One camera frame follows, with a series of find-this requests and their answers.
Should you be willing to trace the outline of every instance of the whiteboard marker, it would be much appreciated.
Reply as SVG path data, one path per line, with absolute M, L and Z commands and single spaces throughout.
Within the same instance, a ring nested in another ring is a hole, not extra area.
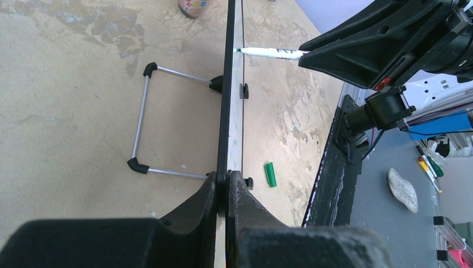
M 285 60 L 299 60 L 302 56 L 309 53 L 309 51 L 294 50 L 294 49 L 263 49 L 260 47 L 245 47 L 243 49 L 236 49 L 235 52 L 241 52 L 251 56 L 261 56 L 274 59 Z
M 427 164 L 424 162 L 424 160 L 419 160 L 419 165 L 422 167 L 422 169 L 427 173 L 427 176 L 429 177 L 431 183 L 437 190 L 437 192 L 441 193 L 442 190 L 440 190 L 440 185 L 435 181 L 435 178 L 433 177 L 433 174 L 431 171 L 428 169 Z

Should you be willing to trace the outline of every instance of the metal stand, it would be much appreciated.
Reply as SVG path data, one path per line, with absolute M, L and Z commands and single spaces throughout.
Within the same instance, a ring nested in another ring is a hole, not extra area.
M 164 68 L 161 66 L 158 66 L 156 63 L 150 63 L 146 65 L 146 68 L 144 69 L 144 91 L 143 91 L 143 99 L 141 100 L 141 109 L 139 110 L 139 117 L 138 117 L 138 126 L 136 129 L 136 136 L 134 138 L 134 144 L 133 144 L 133 152 L 132 152 L 132 158 L 127 161 L 128 166 L 135 172 L 142 173 L 142 174 L 147 174 L 148 172 L 153 172 L 153 173 L 161 173 L 161 174 L 167 174 L 167 175 L 175 175 L 175 176 L 183 176 L 183 177 L 189 177 L 189 178 L 197 178 L 197 179 L 202 179 L 205 180 L 207 178 L 206 175 L 201 175 L 201 174 L 193 174 L 193 173 L 187 173 L 187 172 L 180 172 L 180 171 L 173 171 L 173 170 L 164 170 L 164 169 L 154 169 L 150 168 L 150 166 L 140 164 L 137 159 L 138 155 L 138 145 L 139 145 L 139 138 L 141 135 L 141 128 L 143 125 L 143 116 L 144 116 L 144 107 L 146 104 L 146 96 L 148 94 L 148 86 L 149 86 L 149 80 L 151 79 L 151 75 L 153 71 L 155 70 L 160 70 L 164 71 L 165 73 L 170 73 L 173 75 L 178 75 L 182 76 L 185 78 L 190 78 L 192 80 L 208 84 L 209 88 L 221 93 L 221 82 L 222 82 L 222 76 L 217 76 L 216 78 L 212 80 L 207 80 L 204 78 L 196 77 L 193 75 L 188 75 L 181 73 L 179 71 L 174 71 L 168 68 Z

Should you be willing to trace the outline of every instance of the screwdriver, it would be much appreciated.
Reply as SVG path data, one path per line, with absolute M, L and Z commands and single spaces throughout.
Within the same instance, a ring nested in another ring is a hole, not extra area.
M 443 171 L 437 165 L 437 163 L 435 163 L 430 156 L 426 156 L 426 154 L 424 154 L 424 151 L 421 149 L 421 147 L 419 145 L 416 145 L 416 149 L 419 152 L 419 154 L 421 154 L 422 159 L 427 164 L 427 166 L 430 169 L 430 171 L 432 172 L 433 176 L 435 178 L 443 177 Z
M 419 157 L 419 165 L 427 173 L 430 181 L 432 182 L 432 184 L 435 187 L 435 189 L 437 190 L 437 192 L 441 193 L 442 190 L 440 190 L 440 186 L 438 185 L 438 183 L 433 178 L 432 172 L 428 169 L 428 166 L 427 166 L 426 162 L 424 161 L 424 159 L 421 156 Z

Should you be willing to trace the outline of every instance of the black plastic clamp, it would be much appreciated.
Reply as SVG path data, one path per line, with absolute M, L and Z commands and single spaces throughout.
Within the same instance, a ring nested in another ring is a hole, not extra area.
M 249 178 L 244 179 L 244 180 L 245 180 L 245 184 L 248 187 L 248 190 L 253 190 L 253 187 L 254 187 L 253 178 L 249 177 Z
M 243 98 L 244 99 L 249 99 L 250 98 L 250 91 L 248 89 L 248 84 L 245 83 L 245 86 L 243 86 Z
M 223 75 L 215 77 L 211 80 L 211 82 L 212 83 L 209 85 L 209 88 L 221 94 L 223 87 Z
M 153 71 L 156 71 L 157 69 L 158 69 L 158 65 L 156 63 L 149 63 L 148 65 L 146 65 L 144 69 L 143 76 L 148 75 L 149 78 L 151 78 Z
M 149 166 L 140 164 L 136 157 L 128 160 L 127 164 L 135 172 L 142 173 L 142 174 L 148 173 Z

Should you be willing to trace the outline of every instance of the green marker cap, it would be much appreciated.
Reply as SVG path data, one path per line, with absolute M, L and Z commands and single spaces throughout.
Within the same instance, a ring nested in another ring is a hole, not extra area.
M 264 166 L 264 170 L 266 171 L 266 179 L 268 180 L 269 187 L 276 187 L 276 176 L 274 174 L 274 167 L 273 163 L 269 162 Z

